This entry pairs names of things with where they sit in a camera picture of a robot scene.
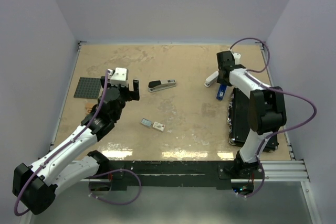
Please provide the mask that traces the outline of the silver black stapler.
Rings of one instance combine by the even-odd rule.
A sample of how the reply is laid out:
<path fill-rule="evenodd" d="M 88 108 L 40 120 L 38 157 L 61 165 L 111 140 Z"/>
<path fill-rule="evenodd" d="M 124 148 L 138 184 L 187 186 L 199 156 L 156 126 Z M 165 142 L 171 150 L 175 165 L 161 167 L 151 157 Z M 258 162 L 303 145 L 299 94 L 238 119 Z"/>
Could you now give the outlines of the silver black stapler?
<path fill-rule="evenodd" d="M 155 80 L 150 81 L 148 84 L 149 92 L 157 92 L 164 89 L 172 88 L 176 86 L 175 80 Z"/>

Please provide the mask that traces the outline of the blue black stapler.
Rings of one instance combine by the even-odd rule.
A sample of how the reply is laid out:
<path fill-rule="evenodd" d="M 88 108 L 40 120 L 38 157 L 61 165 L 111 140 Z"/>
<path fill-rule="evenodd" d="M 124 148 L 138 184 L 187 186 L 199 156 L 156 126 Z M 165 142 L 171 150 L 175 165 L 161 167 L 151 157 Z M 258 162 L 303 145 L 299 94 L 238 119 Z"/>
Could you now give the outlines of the blue black stapler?
<path fill-rule="evenodd" d="M 219 101 L 222 101 L 225 95 L 227 89 L 227 85 L 224 84 L 220 84 L 218 91 L 217 91 L 217 95 L 216 95 L 216 99 Z"/>

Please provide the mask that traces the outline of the white staple box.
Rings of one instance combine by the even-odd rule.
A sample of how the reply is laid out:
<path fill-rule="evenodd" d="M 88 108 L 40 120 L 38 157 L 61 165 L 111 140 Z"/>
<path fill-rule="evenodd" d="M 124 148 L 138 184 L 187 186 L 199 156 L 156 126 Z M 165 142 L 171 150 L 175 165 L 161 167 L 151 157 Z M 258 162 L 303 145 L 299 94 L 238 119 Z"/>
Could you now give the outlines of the white staple box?
<path fill-rule="evenodd" d="M 165 125 L 164 124 L 161 124 L 159 122 L 154 122 L 152 127 L 155 129 L 155 130 L 158 130 L 160 132 L 164 132 L 165 130 Z"/>

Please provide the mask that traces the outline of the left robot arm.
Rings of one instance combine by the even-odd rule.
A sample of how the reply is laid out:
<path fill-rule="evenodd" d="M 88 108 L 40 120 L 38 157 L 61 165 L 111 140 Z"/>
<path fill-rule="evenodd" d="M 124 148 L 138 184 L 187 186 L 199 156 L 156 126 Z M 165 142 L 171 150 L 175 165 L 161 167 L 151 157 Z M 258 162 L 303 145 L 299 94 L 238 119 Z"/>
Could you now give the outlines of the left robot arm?
<path fill-rule="evenodd" d="M 140 99 L 138 80 L 133 81 L 133 90 L 125 75 L 107 71 L 101 81 L 103 92 L 98 103 L 75 131 L 42 158 L 15 168 L 12 192 L 16 196 L 16 216 L 29 211 L 42 213 L 61 192 L 84 178 L 112 178 L 114 173 L 126 171 L 111 169 L 108 158 L 98 151 L 89 152 L 78 164 L 72 163 L 113 130 L 127 102 Z"/>

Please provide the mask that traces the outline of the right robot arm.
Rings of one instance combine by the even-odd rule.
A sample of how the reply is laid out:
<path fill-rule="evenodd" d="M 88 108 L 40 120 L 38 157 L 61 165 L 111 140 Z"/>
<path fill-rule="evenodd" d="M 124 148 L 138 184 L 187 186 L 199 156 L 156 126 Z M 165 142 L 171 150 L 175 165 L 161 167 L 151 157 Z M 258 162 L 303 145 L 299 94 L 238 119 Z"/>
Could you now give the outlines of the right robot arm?
<path fill-rule="evenodd" d="M 217 82 L 235 86 L 249 99 L 247 121 L 250 127 L 247 139 L 237 152 L 228 172 L 234 177 L 246 178 L 259 168 L 259 156 L 273 133 L 287 121 L 284 95 L 280 87 L 270 87 L 237 64 L 231 51 L 217 53 Z"/>

